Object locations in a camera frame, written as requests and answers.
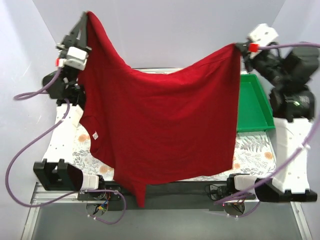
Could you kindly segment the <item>red t shirt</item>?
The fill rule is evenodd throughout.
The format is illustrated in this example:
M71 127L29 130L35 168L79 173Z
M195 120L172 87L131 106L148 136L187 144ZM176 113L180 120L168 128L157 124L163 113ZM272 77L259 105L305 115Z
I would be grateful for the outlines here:
M86 95L80 120L90 153L145 205L148 185L232 169L240 93L240 51L229 44L170 74L145 73L119 56L87 13Z

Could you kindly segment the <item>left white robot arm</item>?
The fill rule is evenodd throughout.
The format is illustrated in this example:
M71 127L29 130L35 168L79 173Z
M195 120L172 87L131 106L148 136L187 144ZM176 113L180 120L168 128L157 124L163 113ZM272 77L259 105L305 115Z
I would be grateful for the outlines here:
M87 44L88 14L84 12L69 34L56 45L59 55L57 70L42 79L49 97L56 101L56 127L41 162L33 171L47 191L88 191L95 200L106 196L99 176L83 173L73 166L73 145L77 127L84 113L85 90L78 75L86 67L92 50Z

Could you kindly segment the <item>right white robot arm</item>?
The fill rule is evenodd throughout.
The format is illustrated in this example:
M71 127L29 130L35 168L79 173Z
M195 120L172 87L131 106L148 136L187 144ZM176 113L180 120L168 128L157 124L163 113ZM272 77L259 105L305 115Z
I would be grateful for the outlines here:
M231 174L226 181L227 195L237 199L253 194L261 202L315 202L307 177L309 142L320 125L315 118L316 98L308 87L320 66L318 44L299 42L290 45L286 57L281 46L271 42L260 46L237 43L245 68L256 70L272 84L269 101L276 130L276 169L268 177L244 173Z

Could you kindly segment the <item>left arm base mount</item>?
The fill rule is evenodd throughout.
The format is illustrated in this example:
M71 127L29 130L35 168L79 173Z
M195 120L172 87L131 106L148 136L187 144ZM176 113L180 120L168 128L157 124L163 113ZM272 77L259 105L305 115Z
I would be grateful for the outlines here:
M85 209L90 215L100 217L108 211L122 211L124 209L122 197L122 187L116 183L105 183L106 190L114 192L81 192L77 195L77 200L86 203Z

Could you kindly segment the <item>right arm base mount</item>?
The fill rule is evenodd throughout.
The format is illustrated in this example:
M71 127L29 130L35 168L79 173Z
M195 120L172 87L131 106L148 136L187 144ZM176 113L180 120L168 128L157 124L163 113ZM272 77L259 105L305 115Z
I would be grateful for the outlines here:
M210 200L216 202L222 200L233 193L229 190L227 185L215 185L207 184L204 187L204 192ZM252 193L245 193L240 196L232 197L231 200L218 205L222 207L227 217L239 218L245 214L245 201L246 200L256 200L256 195Z

